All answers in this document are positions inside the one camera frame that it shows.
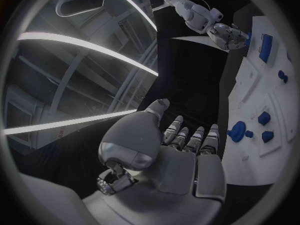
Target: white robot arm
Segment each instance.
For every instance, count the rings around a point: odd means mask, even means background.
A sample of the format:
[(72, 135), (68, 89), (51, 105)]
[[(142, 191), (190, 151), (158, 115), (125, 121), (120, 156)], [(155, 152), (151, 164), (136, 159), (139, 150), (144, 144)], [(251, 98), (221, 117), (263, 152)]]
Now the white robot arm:
[(185, 20), (185, 24), (199, 34), (207, 33), (213, 42), (223, 50), (234, 50), (245, 46), (249, 36), (232, 24), (232, 27), (217, 23), (223, 14), (216, 8), (210, 11), (190, 0), (164, 0), (175, 7), (176, 12)]

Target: light strip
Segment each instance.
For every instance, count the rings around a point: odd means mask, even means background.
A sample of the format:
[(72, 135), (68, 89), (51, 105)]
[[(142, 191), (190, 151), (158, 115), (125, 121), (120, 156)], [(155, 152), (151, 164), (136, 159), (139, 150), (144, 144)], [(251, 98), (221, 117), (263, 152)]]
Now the light strip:
[(140, 9), (140, 7), (138, 5), (136, 5), (132, 0), (126, 0), (127, 2), (129, 2), (132, 6), (134, 6), (136, 8), (136, 10), (139, 11), (139, 13), (145, 18), (147, 19), (147, 21), (151, 24), (151, 26), (155, 29), (155, 31), (157, 31), (157, 27), (155, 26), (155, 24), (151, 21), (151, 19), (143, 12), (142, 9)]
[(18, 40), (50, 40), (50, 41), (67, 43), (67, 44), (73, 44), (73, 45), (81, 46), (81, 47), (84, 47), (87, 49), (92, 49), (92, 50), (98, 51), (100, 53), (110, 55), (114, 58), (120, 59), (120, 60), (127, 62), (129, 64), (132, 64), (140, 69), (143, 69), (155, 76), (159, 75), (157, 72), (149, 69), (148, 67), (146, 67), (126, 56), (123, 56), (115, 51), (109, 50), (105, 47), (96, 45), (96, 44), (88, 42), (88, 41), (70, 37), (70, 36), (64, 36), (64, 35), (60, 35), (60, 34), (47, 33), (47, 32), (24, 32), (18, 37)]
[(57, 122), (51, 122), (51, 123), (45, 123), (45, 124), (39, 124), (39, 125), (31, 125), (31, 126), (21, 126), (21, 127), (14, 127), (14, 128), (7, 128), (3, 130), (3, 133), (5, 135), (11, 135), (11, 134), (21, 134), (21, 133), (28, 133), (33, 131), (39, 131), (39, 130), (45, 130), (45, 129), (53, 129), (68, 125), (74, 125), (74, 124), (81, 124), (101, 119), (108, 119), (113, 118), (116, 116), (131, 114), (136, 112), (137, 110), (128, 110), (128, 111), (120, 111), (120, 112), (114, 112), (104, 115), (97, 115), (97, 116), (89, 116), (89, 117), (83, 117), (83, 118), (77, 118), (72, 120), (66, 120), (66, 121), (57, 121)]

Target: white light bar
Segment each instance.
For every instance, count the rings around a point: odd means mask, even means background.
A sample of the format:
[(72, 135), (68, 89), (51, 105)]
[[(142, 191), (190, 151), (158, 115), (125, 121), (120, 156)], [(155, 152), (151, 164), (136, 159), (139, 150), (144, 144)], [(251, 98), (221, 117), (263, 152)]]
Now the white light bar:
[(149, 69), (148, 67), (146, 67), (126, 56), (123, 56), (115, 51), (109, 50), (105, 47), (96, 45), (96, 44), (88, 42), (88, 41), (70, 37), (70, 36), (64, 36), (64, 35), (60, 35), (60, 34), (47, 33), (47, 32), (24, 32), (18, 37), (18, 40), (50, 40), (50, 41), (67, 43), (67, 44), (73, 44), (73, 45), (85, 47), (87, 49), (92, 49), (92, 50), (98, 51), (100, 53), (110, 55), (114, 58), (120, 59), (120, 60), (127, 62), (129, 64), (132, 64), (140, 69), (143, 69), (155, 76), (159, 75), (157, 72)]
[(68, 125), (91, 122), (91, 121), (95, 121), (95, 120), (113, 118), (113, 117), (116, 117), (116, 116), (131, 114), (131, 113), (134, 113), (136, 111), (137, 110), (134, 109), (134, 110), (120, 111), (120, 112), (114, 112), (114, 113), (98, 115), (98, 116), (89, 116), (89, 117), (77, 118), (77, 119), (66, 120), (66, 121), (57, 121), (57, 122), (51, 122), (51, 123), (45, 123), (45, 124), (39, 124), (39, 125), (7, 128), (7, 129), (3, 130), (3, 133), (5, 135), (11, 135), (11, 134), (28, 133), (28, 132), (33, 132), (33, 131), (45, 130), (45, 129), (53, 129), (53, 128), (58, 128), (58, 127), (63, 127), (63, 126), (68, 126)]
[(147, 19), (147, 21), (151, 24), (151, 26), (155, 29), (155, 31), (157, 31), (157, 27), (155, 26), (155, 24), (151, 21), (151, 19), (143, 12), (142, 9), (140, 9), (140, 7), (138, 5), (136, 5), (132, 0), (126, 0), (127, 2), (129, 2), (132, 6), (134, 6), (136, 8), (136, 10), (139, 11), (139, 13), (145, 18)]

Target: curved light panel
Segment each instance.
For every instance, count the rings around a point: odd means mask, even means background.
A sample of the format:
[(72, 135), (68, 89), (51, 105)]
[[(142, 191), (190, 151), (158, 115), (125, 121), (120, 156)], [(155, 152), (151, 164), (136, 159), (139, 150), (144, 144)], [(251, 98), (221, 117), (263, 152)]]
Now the curved light panel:
[(98, 51), (100, 53), (110, 55), (114, 58), (120, 59), (120, 60), (127, 62), (129, 64), (132, 64), (140, 69), (143, 69), (155, 76), (159, 75), (157, 72), (149, 69), (148, 67), (146, 67), (126, 56), (123, 56), (115, 51), (109, 50), (105, 47), (96, 45), (96, 44), (88, 42), (88, 41), (70, 37), (70, 36), (64, 36), (64, 35), (60, 35), (60, 34), (47, 33), (47, 32), (24, 32), (18, 37), (18, 40), (50, 40), (50, 41), (67, 43), (67, 44), (73, 44), (73, 45), (81, 46), (81, 47), (84, 47), (87, 49), (92, 49), (92, 50)]
[(127, 2), (129, 2), (132, 6), (134, 6), (136, 8), (136, 10), (138, 10), (138, 12), (145, 18), (147, 19), (147, 21), (151, 24), (151, 26), (155, 29), (155, 31), (157, 31), (157, 27), (155, 26), (155, 24), (151, 21), (151, 19), (143, 12), (142, 9), (140, 9), (140, 7), (138, 5), (136, 5), (132, 0), (126, 0)]
[(74, 124), (81, 124), (101, 119), (108, 119), (113, 118), (116, 116), (131, 114), (136, 112), (137, 110), (128, 110), (128, 111), (120, 111), (120, 112), (114, 112), (104, 115), (97, 115), (97, 116), (88, 116), (83, 118), (77, 118), (72, 120), (66, 120), (66, 121), (57, 121), (57, 122), (50, 122), (50, 123), (44, 123), (39, 125), (31, 125), (31, 126), (21, 126), (21, 127), (14, 127), (14, 128), (7, 128), (3, 130), (3, 133), (5, 135), (11, 135), (11, 134), (21, 134), (21, 133), (28, 133), (28, 132), (34, 132), (39, 130), (45, 130), (45, 129), (53, 129), (68, 125), (74, 125)]

